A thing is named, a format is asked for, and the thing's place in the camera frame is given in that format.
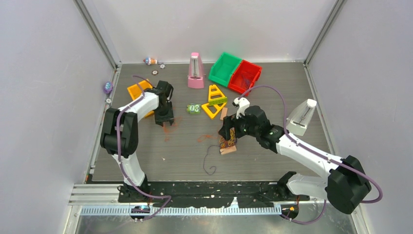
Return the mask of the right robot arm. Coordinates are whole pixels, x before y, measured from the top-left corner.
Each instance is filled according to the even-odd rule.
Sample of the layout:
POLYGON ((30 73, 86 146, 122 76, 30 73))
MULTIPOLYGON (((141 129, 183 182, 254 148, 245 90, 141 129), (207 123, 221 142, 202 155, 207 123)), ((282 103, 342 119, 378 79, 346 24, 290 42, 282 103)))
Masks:
POLYGON ((316 173, 316 176, 285 174, 278 186, 278 194, 284 200, 291 200, 295 195, 318 197, 328 200, 338 211, 351 214, 372 189, 356 157, 332 155, 292 133, 285 133, 282 126, 270 123, 259 106, 246 108, 240 116, 225 117, 219 135, 229 140, 232 130, 236 138, 251 136, 263 148, 289 157, 316 173))

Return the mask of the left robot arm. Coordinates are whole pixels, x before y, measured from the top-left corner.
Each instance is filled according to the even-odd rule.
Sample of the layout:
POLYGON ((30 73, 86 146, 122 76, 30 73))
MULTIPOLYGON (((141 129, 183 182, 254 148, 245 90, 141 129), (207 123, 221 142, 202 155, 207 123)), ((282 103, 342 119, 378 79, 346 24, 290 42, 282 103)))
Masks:
POLYGON ((142 90, 141 95, 129 104, 109 108, 104 116, 100 145, 116 160, 126 188, 131 189, 131 196, 138 202, 145 201, 150 194, 147 176, 136 155, 138 123, 153 111, 157 125, 173 124, 172 94, 173 86, 161 80, 155 87, 142 90))

